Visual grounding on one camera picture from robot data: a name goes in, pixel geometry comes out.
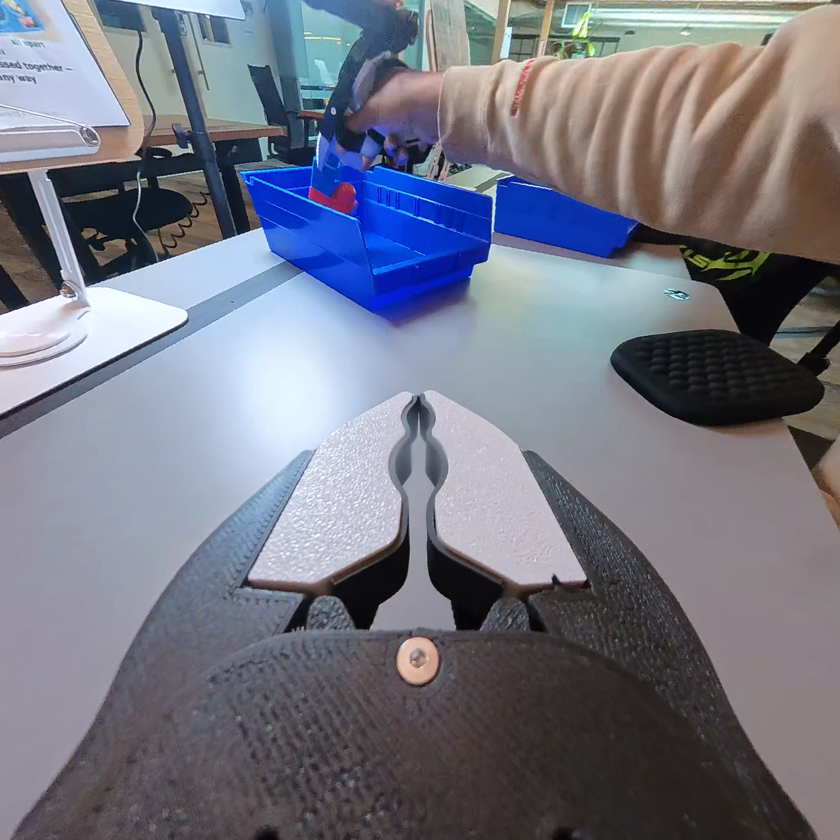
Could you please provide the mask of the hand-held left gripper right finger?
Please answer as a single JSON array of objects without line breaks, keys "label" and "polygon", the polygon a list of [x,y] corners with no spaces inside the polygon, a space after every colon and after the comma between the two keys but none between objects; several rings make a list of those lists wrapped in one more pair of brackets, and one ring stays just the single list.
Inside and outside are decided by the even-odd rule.
[{"label": "hand-held left gripper right finger", "polygon": [[587,575],[520,447],[484,417],[440,392],[424,394],[434,479],[434,536],[470,569],[513,595]]}]

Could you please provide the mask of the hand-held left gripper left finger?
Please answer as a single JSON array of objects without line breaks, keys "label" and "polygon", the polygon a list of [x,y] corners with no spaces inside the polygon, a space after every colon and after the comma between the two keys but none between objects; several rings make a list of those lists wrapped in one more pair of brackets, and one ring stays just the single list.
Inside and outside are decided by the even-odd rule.
[{"label": "hand-held left gripper left finger", "polygon": [[415,402],[399,392],[322,441],[259,550],[250,585],[336,585],[400,547]]}]

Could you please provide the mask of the red mega block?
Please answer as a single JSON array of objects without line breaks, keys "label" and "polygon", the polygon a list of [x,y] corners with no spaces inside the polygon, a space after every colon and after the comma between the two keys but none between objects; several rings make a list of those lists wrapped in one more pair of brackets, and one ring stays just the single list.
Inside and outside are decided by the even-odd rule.
[{"label": "red mega block", "polygon": [[333,211],[344,215],[353,216],[358,208],[356,192],[351,183],[340,183],[336,185],[332,194],[321,192],[314,185],[310,185],[308,199]]}]

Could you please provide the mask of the blue plastic bin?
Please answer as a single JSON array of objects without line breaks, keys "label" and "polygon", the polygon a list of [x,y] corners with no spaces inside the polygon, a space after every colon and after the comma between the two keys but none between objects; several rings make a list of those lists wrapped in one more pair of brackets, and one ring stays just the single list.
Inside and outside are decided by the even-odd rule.
[{"label": "blue plastic bin", "polygon": [[309,200],[307,167],[241,176],[269,249],[371,311],[465,281],[489,256],[486,194],[380,165],[344,167],[358,204],[347,215]]},{"label": "blue plastic bin", "polygon": [[578,202],[514,175],[497,182],[497,234],[608,258],[627,245],[637,226],[633,219]]}]

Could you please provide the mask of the person's right forearm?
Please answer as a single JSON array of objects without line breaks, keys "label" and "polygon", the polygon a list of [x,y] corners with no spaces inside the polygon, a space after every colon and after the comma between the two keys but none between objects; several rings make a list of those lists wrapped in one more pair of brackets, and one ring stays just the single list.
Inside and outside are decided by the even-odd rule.
[{"label": "person's right forearm", "polygon": [[660,232],[838,265],[838,36],[826,5],[760,47],[452,68],[440,141]]}]

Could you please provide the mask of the black office chair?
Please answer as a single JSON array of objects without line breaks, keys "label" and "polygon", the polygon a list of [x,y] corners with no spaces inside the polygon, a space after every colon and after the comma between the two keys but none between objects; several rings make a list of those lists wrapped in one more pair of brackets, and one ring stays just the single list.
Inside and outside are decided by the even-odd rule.
[{"label": "black office chair", "polygon": [[[310,120],[286,108],[270,66],[248,65],[248,72],[267,125],[284,131],[283,134],[275,134],[267,139],[268,159],[291,166],[310,166],[315,155],[315,149],[310,144]],[[302,145],[294,145],[294,128],[302,131]]]},{"label": "black office chair", "polygon": [[163,188],[161,175],[173,174],[181,159],[165,148],[150,147],[136,161],[90,164],[54,171],[58,195],[72,222],[92,251],[102,252],[112,242],[121,242],[124,253],[100,266],[106,277],[152,265],[160,259],[148,233],[171,225],[189,228],[197,216],[194,204],[180,192]]}]

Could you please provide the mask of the wooden desk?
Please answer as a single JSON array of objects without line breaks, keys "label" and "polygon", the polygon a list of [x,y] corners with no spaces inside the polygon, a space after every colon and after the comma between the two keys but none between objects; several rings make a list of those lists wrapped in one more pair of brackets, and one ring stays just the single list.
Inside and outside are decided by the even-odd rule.
[{"label": "wooden desk", "polygon": [[[178,124],[184,130],[191,128],[188,118],[177,114],[158,114],[154,129],[150,133],[149,143],[153,148],[175,149],[170,157],[154,157],[144,165],[143,171],[153,178],[184,175],[203,170],[202,163],[195,157],[188,144],[179,151],[173,125]],[[289,130],[276,125],[264,125],[251,122],[207,119],[206,130],[215,149],[217,164],[221,173],[226,173],[240,165],[261,163],[267,152],[263,141],[279,139],[282,143],[289,139]]]}]

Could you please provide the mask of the black tripod pole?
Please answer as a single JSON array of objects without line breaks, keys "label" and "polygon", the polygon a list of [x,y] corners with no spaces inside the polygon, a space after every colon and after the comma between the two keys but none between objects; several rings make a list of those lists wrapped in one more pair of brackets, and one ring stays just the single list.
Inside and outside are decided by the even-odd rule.
[{"label": "black tripod pole", "polygon": [[217,164],[214,144],[207,132],[202,104],[198,97],[186,47],[182,41],[177,12],[170,8],[152,7],[153,18],[158,22],[170,54],[175,78],[190,123],[191,144],[202,163],[206,186],[209,190],[217,223],[223,238],[236,236],[235,221],[225,192],[222,173]]}]

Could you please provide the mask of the green potted plant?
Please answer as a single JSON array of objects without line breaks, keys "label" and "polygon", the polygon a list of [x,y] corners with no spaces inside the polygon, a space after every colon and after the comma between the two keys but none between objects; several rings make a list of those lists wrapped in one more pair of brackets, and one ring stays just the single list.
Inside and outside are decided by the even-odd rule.
[{"label": "green potted plant", "polygon": [[617,52],[620,38],[592,36],[590,34],[591,11],[587,9],[581,19],[572,26],[560,48],[562,60],[601,58],[606,55],[605,48],[612,47],[612,54]]}]

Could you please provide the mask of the instruction sheet on white stand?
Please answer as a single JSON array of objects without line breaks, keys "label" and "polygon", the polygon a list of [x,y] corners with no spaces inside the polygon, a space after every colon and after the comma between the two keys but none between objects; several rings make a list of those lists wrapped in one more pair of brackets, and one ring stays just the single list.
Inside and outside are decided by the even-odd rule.
[{"label": "instruction sheet on white stand", "polygon": [[95,154],[70,158],[68,163],[60,163],[59,168],[67,168],[70,165],[131,161],[143,144],[144,138],[145,122],[140,103],[104,34],[95,10],[86,1],[63,1],[62,3],[73,18],[81,36],[86,40],[106,81],[128,117],[130,125],[99,128],[99,151]]}]

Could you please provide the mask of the white document stand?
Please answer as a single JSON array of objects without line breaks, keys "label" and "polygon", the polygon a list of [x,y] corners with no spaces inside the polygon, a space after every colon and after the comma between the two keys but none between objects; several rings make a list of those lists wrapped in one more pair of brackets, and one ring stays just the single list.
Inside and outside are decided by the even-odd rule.
[{"label": "white document stand", "polygon": [[80,122],[3,104],[2,166],[25,172],[59,260],[59,294],[1,317],[6,416],[185,325],[184,309],[110,288],[87,289],[48,162],[100,151]]}]

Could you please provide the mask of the printed instruction sheet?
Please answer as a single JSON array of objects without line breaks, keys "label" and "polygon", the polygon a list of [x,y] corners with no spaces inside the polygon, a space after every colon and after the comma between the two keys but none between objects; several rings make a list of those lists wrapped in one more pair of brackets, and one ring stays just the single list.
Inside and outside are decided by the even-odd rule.
[{"label": "printed instruction sheet", "polygon": [[129,118],[61,1],[1,2],[2,130],[79,123],[126,128]]}]

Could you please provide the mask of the black garment green print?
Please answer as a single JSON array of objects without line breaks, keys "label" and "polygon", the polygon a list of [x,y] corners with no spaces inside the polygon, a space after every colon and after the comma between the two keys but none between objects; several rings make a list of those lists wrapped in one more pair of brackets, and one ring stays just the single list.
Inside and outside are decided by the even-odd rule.
[{"label": "black garment green print", "polygon": [[717,288],[738,330],[770,343],[795,306],[838,265],[688,238],[679,244],[691,279]]}]

